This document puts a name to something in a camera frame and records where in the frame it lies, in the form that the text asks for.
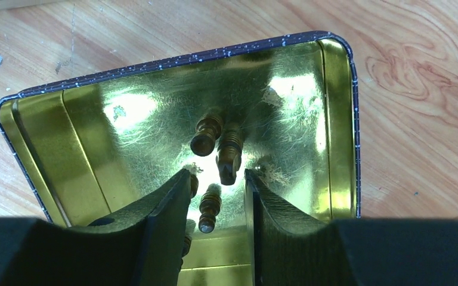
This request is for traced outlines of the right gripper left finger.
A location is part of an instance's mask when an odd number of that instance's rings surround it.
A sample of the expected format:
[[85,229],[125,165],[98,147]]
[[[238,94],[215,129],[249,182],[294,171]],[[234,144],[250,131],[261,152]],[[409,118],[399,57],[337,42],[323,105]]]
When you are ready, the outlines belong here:
[[181,267],[191,173],[88,226],[20,219],[1,285],[175,285]]

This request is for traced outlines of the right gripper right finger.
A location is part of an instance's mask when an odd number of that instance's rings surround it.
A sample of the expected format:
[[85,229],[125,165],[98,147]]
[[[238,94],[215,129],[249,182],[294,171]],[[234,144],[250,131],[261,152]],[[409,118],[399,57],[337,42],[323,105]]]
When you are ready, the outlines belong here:
[[313,218],[245,170],[254,285],[355,285],[338,226]]

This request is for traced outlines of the gold metal tray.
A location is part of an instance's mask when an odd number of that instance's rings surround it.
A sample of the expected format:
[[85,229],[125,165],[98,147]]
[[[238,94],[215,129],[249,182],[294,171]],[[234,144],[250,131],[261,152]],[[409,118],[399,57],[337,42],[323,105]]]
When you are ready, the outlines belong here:
[[[242,164],[222,185],[213,152],[190,148],[198,121],[240,126]],[[121,67],[0,99],[0,132],[47,220],[87,225],[185,168],[199,180],[187,219],[197,225],[210,184],[221,210],[193,232],[179,285],[251,285],[245,170],[308,215],[360,217],[358,82],[342,37],[311,31]]]

